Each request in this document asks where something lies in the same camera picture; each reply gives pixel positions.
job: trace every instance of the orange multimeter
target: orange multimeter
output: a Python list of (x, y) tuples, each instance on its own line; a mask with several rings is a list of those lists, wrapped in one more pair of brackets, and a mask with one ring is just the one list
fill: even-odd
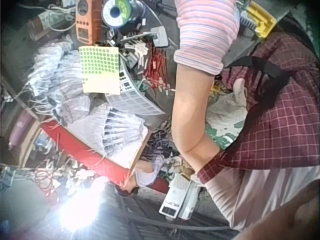
[(76, 0), (75, 28), (77, 39), (88, 45), (100, 40), (102, 0)]

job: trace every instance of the tangled wires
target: tangled wires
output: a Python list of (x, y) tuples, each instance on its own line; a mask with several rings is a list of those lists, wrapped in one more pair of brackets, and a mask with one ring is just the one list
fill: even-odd
[(54, 162), (49, 162), (49, 159), (44, 160), (40, 163), (35, 171), (33, 181), (39, 187), (39, 189), (45, 193), (45, 196), (50, 199), (54, 192)]

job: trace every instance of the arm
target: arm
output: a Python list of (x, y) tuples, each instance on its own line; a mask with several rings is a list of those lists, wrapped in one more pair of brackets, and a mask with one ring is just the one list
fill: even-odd
[(214, 77), (178, 64), (172, 115), (172, 137), (182, 156), (198, 172), (219, 152), (205, 134), (208, 95)]
[(172, 113), (173, 141), (196, 172), (218, 152), (205, 134), (207, 101), (214, 75), (236, 39), (235, 0), (176, 0), (180, 49)]

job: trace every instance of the yellow device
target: yellow device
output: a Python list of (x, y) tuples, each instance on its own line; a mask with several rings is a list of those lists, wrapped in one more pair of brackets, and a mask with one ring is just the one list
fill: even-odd
[(245, 11), (247, 16), (256, 24), (255, 32), (257, 36), (266, 38), (276, 25), (276, 19), (254, 1), (251, 1)]

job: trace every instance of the purple object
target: purple object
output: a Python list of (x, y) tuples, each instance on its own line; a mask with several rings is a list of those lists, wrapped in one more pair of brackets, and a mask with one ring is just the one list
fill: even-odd
[(27, 110), (21, 112), (9, 137), (9, 150), (17, 146), (32, 118)]

